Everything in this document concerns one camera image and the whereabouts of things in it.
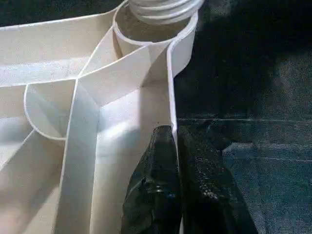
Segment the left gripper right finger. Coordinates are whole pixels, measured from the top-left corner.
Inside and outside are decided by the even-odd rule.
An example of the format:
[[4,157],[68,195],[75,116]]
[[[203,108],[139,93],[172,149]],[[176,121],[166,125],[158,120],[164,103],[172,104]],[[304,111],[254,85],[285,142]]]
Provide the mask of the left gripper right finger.
[[256,234],[247,204],[220,151],[203,132],[178,130],[186,234]]

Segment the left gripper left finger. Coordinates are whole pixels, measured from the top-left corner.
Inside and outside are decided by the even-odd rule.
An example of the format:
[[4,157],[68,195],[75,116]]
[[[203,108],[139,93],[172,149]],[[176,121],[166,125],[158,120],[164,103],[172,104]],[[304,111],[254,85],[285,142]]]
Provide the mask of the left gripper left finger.
[[176,145],[168,125],[156,127],[137,164],[123,202],[124,234],[177,234],[181,188]]

